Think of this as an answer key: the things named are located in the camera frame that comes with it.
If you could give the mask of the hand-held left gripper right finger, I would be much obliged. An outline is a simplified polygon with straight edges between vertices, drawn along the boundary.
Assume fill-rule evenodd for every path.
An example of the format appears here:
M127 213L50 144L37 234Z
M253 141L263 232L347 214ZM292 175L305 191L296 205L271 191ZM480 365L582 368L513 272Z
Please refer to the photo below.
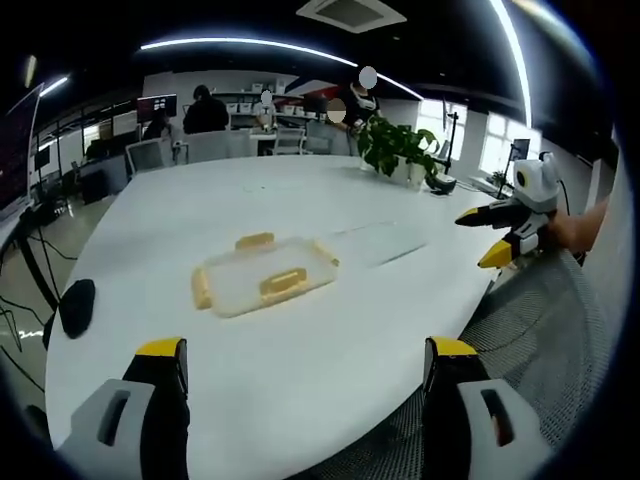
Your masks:
M468 344L425 340L424 479L531 479L548 460L535 410Z

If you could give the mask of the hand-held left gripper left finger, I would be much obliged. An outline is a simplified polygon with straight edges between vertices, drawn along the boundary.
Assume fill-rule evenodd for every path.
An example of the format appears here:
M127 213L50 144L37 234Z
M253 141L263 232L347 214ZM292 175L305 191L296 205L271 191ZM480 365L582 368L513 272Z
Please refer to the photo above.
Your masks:
M56 452L83 479L187 479L187 340L140 347L71 415Z

